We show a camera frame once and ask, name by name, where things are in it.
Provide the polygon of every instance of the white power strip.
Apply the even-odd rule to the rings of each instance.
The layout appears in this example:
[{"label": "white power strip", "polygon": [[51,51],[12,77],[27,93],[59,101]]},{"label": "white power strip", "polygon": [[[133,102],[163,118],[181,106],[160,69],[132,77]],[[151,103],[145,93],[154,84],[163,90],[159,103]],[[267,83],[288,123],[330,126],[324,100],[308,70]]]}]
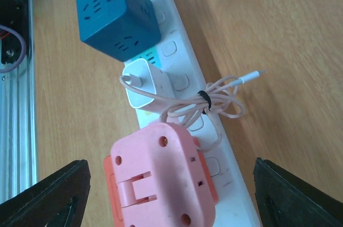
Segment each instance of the white power strip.
[{"label": "white power strip", "polygon": [[[160,25],[162,40],[149,51],[125,62],[125,65],[137,58],[146,58],[169,75],[176,99],[194,96],[204,89],[206,83],[174,0],[151,1]],[[157,120],[159,116],[142,110],[136,110],[136,113],[140,128]],[[219,196],[214,226],[260,226],[219,117],[217,121],[223,142],[205,154]],[[207,146],[217,139],[215,129],[206,115],[202,115],[189,131],[192,136],[199,138],[202,146]]]}]

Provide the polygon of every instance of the wooden surface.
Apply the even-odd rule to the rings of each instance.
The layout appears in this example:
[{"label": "wooden surface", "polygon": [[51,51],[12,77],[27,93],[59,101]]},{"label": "wooden surface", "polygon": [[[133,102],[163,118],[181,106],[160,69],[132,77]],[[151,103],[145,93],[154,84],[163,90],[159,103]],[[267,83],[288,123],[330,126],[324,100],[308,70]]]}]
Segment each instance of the wooden surface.
[{"label": "wooden surface", "polygon": [[[112,226],[102,161],[138,128],[123,64],[79,40],[76,0],[34,0],[40,178],[87,159],[83,226]],[[207,81],[255,69],[223,119],[250,195],[256,157],[343,201],[343,0],[175,0]]]}]

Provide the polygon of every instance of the blue cube socket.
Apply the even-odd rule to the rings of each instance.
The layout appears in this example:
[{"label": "blue cube socket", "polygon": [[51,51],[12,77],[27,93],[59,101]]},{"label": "blue cube socket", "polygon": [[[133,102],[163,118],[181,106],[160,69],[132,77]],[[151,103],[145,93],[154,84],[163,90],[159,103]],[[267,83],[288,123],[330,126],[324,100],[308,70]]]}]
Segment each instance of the blue cube socket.
[{"label": "blue cube socket", "polygon": [[161,40],[150,0],[76,0],[76,3],[81,41],[121,62]]}]

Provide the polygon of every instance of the cable tie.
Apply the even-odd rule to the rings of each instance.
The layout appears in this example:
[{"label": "cable tie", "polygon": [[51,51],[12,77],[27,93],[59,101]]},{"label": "cable tie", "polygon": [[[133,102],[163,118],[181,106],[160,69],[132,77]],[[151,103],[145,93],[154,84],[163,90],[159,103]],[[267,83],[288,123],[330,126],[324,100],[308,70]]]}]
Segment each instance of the cable tie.
[{"label": "cable tie", "polygon": [[198,92],[198,94],[205,99],[206,102],[208,102],[208,110],[211,109],[211,106],[212,106],[212,101],[211,101],[211,98],[210,96],[204,91],[204,90],[200,90]]}]

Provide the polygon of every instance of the charger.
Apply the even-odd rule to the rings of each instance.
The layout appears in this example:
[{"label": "charger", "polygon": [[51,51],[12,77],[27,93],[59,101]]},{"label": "charger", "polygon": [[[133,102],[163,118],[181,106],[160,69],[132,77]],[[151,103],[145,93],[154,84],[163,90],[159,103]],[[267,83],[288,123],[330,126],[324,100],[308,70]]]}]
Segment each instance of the charger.
[{"label": "charger", "polygon": [[[168,75],[143,58],[128,64],[123,70],[121,80],[142,92],[175,99]],[[155,99],[130,89],[126,89],[126,94],[130,106],[134,109],[160,113],[171,104],[171,101]]]}]

